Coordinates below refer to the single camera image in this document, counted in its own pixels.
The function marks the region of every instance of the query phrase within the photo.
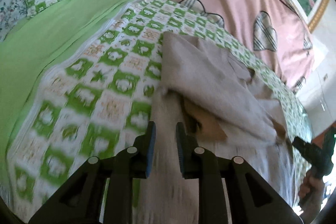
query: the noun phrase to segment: hand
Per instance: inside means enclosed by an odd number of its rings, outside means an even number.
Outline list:
[[[298,193],[300,199],[302,199],[312,191],[310,199],[308,199],[303,208],[301,208],[303,210],[301,218],[304,224],[311,223],[320,212],[324,196],[324,187],[323,180],[314,178],[311,170],[306,173]]]

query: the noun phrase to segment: green bed sheet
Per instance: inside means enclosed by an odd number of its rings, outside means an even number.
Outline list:
[[[6,151],[29,112],[43,73],[132,0],[64,0],[20,22],[0,44],[0,184],[9,189]]]

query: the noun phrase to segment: plaid heart pattern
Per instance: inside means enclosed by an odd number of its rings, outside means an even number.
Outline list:
[[[181,0],[179,3],[206,17],[210,22],[216,23],[219,27],[225,28],[223,17],[215,13],[206,12],[200,0]]]
[[[295,83],[294,94],[296,94],[303,87],[303,83],[306,83],[306,78],[301,76],[300,79]]]
[[[313,44],[309,39],[307,32],[304,33],[304,40],[303,40],[303,49],[304,50],[311,50],[313,48]]]
[[[254,22],[253,50],[276,52],[277,46],[277,32],[272,26],[271,18],[268,13],[261,11]]]

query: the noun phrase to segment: beige cloth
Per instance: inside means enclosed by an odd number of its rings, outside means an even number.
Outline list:
[[[290,205],[295,197],[292,148],[273,121],[285,127],[279,102],[256,75],[226,49],[196,37],[164,33],[161,84],[153,95],[157,127],[153,168],[141,182],[138,224],[198,222],[198,180],[179,169],[175,126],[183,122],[183,95],[216,115],[226,141],[199,141],[217,156],[236,155],[248,163]]]

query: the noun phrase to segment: white wall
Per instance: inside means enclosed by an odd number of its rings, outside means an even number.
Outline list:
[[[314,135],[336,120],[336,2],[330,0],[313,36],[326,46],[328,53],[297,94],[307,110]]]

